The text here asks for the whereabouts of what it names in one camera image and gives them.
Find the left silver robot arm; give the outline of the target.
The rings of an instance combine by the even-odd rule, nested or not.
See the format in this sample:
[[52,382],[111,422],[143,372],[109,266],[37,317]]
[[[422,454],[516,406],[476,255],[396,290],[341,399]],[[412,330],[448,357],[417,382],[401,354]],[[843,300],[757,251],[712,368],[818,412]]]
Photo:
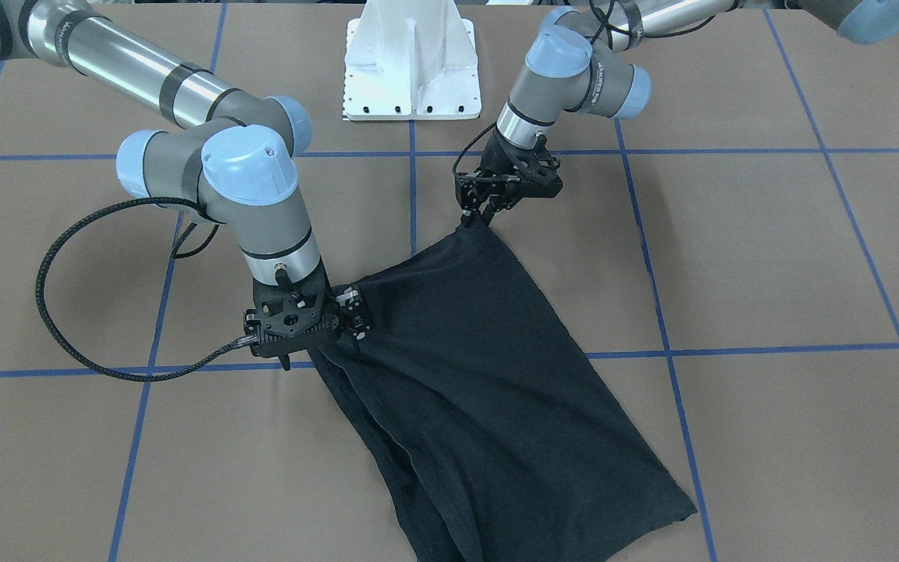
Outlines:
[[[699,205],[756,203],[767,221],[799,221],[834,158],[864,160],[899,180],[899,1],[795,1],[809,46],[785,42],[783,21],[759,36],[741,1],[592,1],[545,16],[520,74],[489,128],[481,162],[456,173],[461,224],[510,235],[624,233],[632,199],[674,217]],[[826,28],[829,40],[816,36]],[[753,51],[746,39],[754,37]],[[547,151],[565,114],[621,123],[638,115],[621,149],[631,169],[602,168],[561,194]]]

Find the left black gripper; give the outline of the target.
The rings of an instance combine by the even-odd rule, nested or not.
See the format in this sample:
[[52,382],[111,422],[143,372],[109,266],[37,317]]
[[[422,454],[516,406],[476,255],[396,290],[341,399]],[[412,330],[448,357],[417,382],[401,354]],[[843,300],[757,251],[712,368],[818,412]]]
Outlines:
[[500,212],[513,209],[525,198],[553,198],[563,189],[560,160],[546,149],[547,138],[535,133],[532,148],[518,148],[497,130],[484,130],[454,161],[459,166],[467,150],[489,135],[477,169],[454,171],[454,195],[461,208],[460,224],[489,226]]

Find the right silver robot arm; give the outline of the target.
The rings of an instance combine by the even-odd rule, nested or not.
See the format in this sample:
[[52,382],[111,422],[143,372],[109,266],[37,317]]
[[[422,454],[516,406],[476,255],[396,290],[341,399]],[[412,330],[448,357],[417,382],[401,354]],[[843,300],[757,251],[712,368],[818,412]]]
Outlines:
[[178,127],[132,133],[115,154],[129,201],[96,211],[65,230],[40,263],[34,299],[54,341],[85,367],[113,378],[145,377],[95,363],[50,316],[46,282],[55,257],[93,222],[144,205],[171,208],[215,229],[231,229],[253,279],[254,308],[243,335],[181,370],[195,372],[231,351],[277,358],[320,349],[371,330],[356,287],[329,283],[300,192],[295,157],[309,147],[307,111],[285,96],[257,98],[214,72],[115,24],[86,1],[0,1],[0,62],[39,59],[110,86]]

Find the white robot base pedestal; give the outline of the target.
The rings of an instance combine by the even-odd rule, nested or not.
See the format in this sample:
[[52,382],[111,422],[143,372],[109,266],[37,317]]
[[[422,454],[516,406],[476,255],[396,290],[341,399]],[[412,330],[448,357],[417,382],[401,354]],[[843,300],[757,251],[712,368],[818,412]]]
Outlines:
[[474,24],[453,1],[368,1],[347,23],[347,120],[467,120],[481,111]]

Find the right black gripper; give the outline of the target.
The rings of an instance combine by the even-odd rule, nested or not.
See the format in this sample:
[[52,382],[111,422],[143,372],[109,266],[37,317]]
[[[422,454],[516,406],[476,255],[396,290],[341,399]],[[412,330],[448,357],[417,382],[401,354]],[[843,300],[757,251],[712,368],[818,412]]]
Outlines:
[[325,266],[288,288],[253,281],[254,309],[245,312],[246,338],[250,352],[278,359],[290,369],[290,355],[328,346],[343,333],[360,341],[374,327],[363,292],[347,286],[334,296]]

